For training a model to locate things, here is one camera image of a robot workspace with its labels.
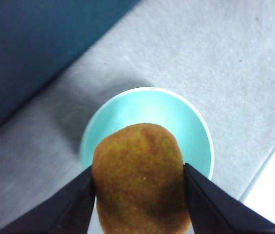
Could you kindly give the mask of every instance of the fuzzy brown skin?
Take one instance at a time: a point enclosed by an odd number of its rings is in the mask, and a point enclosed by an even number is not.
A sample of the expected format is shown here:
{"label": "fuzzy brown skin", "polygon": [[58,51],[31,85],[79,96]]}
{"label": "fuzzy brown skin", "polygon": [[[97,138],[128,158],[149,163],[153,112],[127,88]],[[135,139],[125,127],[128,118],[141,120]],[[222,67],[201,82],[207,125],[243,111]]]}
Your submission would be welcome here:
{"label": "fuzzy brown skin", "polygon": [[135,124],[103,139],[92,174],[105,234],[183,234],[183,157],[174,136],[156,124]]}

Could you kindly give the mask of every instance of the bowl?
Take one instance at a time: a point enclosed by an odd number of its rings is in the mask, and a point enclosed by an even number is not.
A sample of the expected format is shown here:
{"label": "bowl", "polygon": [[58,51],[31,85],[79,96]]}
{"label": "bowl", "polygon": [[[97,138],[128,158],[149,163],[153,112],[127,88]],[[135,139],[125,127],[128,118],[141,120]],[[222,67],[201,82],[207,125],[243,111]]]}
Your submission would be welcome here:
{"label": "bowl", "polygon": [[94,150],[102,139],[136,123],[155,123],[165,127],[176,138],[184,163],[191,164],[211,179],[214,149],[201,114],[180,95],[155,87],[124,91],[96,111],[81,140],[80,158],[84,168],[92,164]]}

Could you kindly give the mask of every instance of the brown fruit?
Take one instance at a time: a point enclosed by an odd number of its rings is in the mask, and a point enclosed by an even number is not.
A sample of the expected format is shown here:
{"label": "brown fruit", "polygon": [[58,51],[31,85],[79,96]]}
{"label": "brown fruit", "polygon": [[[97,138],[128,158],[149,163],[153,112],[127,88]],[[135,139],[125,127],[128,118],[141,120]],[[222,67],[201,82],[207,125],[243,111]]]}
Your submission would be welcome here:
{"label": "brown fruit", "polygon": [[128,126],[95,149],[92,174],[106,234],[183,234],[183,157],[174,136],[156,124]]}

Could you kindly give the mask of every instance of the kiwi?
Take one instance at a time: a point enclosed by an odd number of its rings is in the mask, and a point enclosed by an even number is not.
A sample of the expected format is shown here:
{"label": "kiwi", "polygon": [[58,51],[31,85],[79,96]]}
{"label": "kiwi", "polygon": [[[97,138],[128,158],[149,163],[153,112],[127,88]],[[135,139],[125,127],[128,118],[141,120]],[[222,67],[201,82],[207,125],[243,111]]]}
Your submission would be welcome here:
{"label": "kiwi", "polygon": [[105,234],[183,234],[183,157],[175,137],[156,124],[130,125],[95,149],[92,175]]}

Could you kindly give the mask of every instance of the bowl rim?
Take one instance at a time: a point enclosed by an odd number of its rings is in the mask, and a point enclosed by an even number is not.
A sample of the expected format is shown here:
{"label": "bowl rim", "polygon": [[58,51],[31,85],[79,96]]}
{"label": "bowl rim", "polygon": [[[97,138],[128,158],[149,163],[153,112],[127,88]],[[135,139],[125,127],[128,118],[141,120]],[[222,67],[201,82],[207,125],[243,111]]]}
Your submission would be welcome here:
{"label": "bowl rim", "polygon": [[88,136],[89,134],[89,130],[91,129],[91,126],[93,125],[94,119],[97,115],[100,114],[100,112],[102,112],[102,110],[105,108],[105,106],[109,105],[109,103],[111,103],[112,101],[114,101],[117,98],[120,98],[124,95],[130,94],[130,93],[135,93],[135,92],[139,92],[139,91],[158,91],[158,92],[162,92],[162,93],[166,93],[169,94],[171,96],[176,97],[177,99],[179,99],[180,101],[182,101],[183,103],[185,103],[190,109],[193,110],[193,112],[197,115],[197,117],[199,118],[200,122],[202,123],[209,144],[210,144],[210,153],[211,153],[211,165],[210,165],[210,172],[208,175],[208,179],[210,180],[213,176],[213,169],[214,169],[214,146],[213,146],[213,141],[212,141],[212,137],[211,137],[211,133],[209,128],[206,125],[206,122],[204,120],[204,118],[202,117],[202,115],[200,114],[200,112],[193,106],[193,104],[191,104],[187,99],[183,98],[182,96],[180,96],[179,94],[176,94],[168,89],[164,89],[164,88],[158,88],[158,87],[150,87],[150,86],[146,86],[146,87],[139,87],[139,88],[133,88],[133,89],[129,89],[126,91],[123,91],[119,94],[116,94],[115,96],[113,96],[112,98],[110,98],[108,101],[106,101],[95,113],[94,115],[91,117],[90,121],[88,122],[85,131],[83,133],[81,142],[80,142],[80,149],[79,149],[79,154],[80,157],[82,157],[82,145],[83,142],[85,141],[85,138]]}

